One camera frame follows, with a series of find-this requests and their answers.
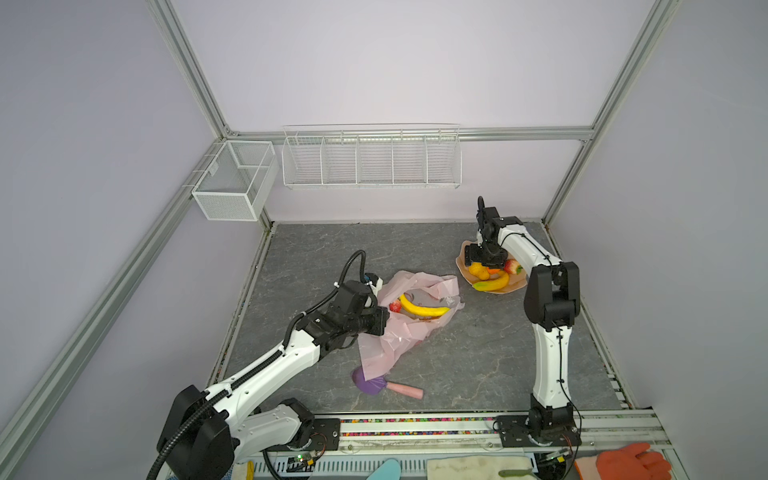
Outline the pink plastic bag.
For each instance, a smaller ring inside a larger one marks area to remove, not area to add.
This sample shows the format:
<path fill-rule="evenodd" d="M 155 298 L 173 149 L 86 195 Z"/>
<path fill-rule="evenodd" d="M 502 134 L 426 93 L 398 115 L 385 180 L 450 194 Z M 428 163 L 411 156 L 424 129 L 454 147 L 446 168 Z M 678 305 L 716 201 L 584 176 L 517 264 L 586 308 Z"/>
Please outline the pink plastic bag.
<path fill-rule="evenodd" d="M 388 308 L 402 296 L 419 307 L 445 308 L 447 312 L 437 317 L 425 317 L 406 309 L 390 311 L 383 335 L 361 334 L 358 348 L 367 380 L 388 374 L 402 355 L 448 325 L 464 308 L 459 296 L 458 278 L 454 275 L 401 270 L 378 293 L 379 305 Z"/>

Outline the yellow green banana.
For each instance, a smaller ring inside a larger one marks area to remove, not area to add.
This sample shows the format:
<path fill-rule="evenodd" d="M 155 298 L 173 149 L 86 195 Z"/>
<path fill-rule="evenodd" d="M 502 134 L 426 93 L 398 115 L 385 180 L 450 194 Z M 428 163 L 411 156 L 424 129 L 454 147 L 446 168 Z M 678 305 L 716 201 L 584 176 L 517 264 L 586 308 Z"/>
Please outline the yellow green banana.
<path fill-rule="evenodd" d="M 405 294 L 399 297 L 401 308 L 421 318 L 439 318 L 450 312 L 449 307 L 427 307 L 413 303 Z"/>
<path fill-rule="evenodd" d="M 473 288 L 479 292 L 496 292 L 503 290 L 509 283 L 509 274 L 501 271 L 495 278 L 481 280 L 473 284 Z"/>

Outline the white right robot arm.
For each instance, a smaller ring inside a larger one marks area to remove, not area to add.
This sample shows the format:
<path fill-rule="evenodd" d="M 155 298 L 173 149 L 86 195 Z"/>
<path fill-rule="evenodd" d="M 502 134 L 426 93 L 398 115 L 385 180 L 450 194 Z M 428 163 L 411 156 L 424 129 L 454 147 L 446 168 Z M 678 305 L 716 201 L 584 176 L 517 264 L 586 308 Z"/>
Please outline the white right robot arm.
<path fill-rule="evenodd" d="M 535 380 L 525 420 L 498 419 L 506 446 L 581 445 L 579 412 L 568 385 L 568 348 L 581 311 L 578 266 L 549 252 L 515 216 L 504 217 L 496 208 L 477 201 L 477 241 L 464 248 L 464 263 L 492 269 L 517 261 L 527 278 L 524 312 L 535 340 Z"/>

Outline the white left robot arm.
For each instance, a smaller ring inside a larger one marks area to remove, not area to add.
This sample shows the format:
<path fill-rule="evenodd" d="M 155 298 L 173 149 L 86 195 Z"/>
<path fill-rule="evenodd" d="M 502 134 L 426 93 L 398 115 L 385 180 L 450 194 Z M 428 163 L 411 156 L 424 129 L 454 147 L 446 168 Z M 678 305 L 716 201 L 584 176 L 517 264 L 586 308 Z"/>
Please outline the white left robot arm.
<path fill-rule="evenodd" d="M 204 389 L 193 385 L 174 399 L 157 443 L 148 478 L 169 468 L 178 479 L 222 479 L 236 464 L 247 463 L 276 446 L 306 447 L 312 442 L 314 415 L 291 398 L 271 410 L 262 403 L 299 373 L 330 353 L 351 347 L 362 334 L 381 336 L 389 312 L 377 295 L 380 277 L 361 270 L 348 279 L 346 261 L 333 290 L 289 323 L 283 339 L 237 373 Z"/>

